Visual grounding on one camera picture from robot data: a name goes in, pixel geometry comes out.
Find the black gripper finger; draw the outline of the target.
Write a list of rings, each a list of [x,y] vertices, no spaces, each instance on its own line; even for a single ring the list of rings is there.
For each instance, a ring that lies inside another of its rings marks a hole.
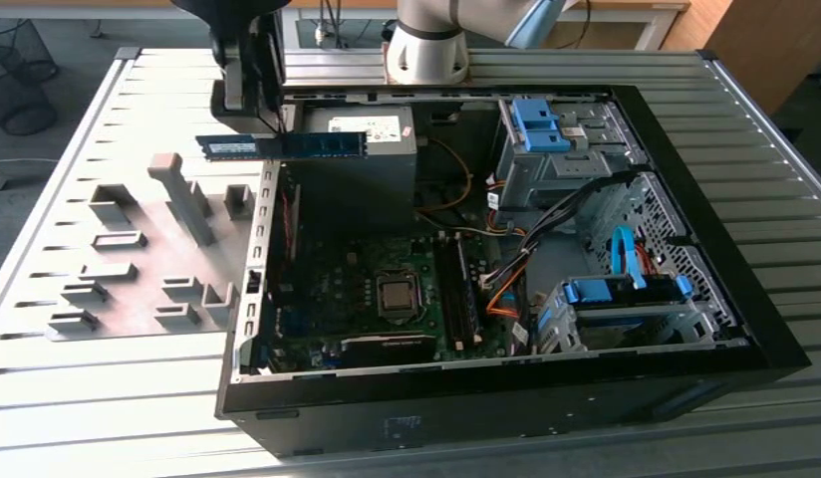
[[[270,129],[278,134],[286,132],[284,118],[284,85],[286,82],[284,32],[280,13],[274,12],[258,17],[254,22],[254,66],[259,74],[259,84]]]
[[[235,132],[276,132],[277,115],[270,111],[259,81],[239,59],[229,59],[223,78],[213,84],[210,110]]]

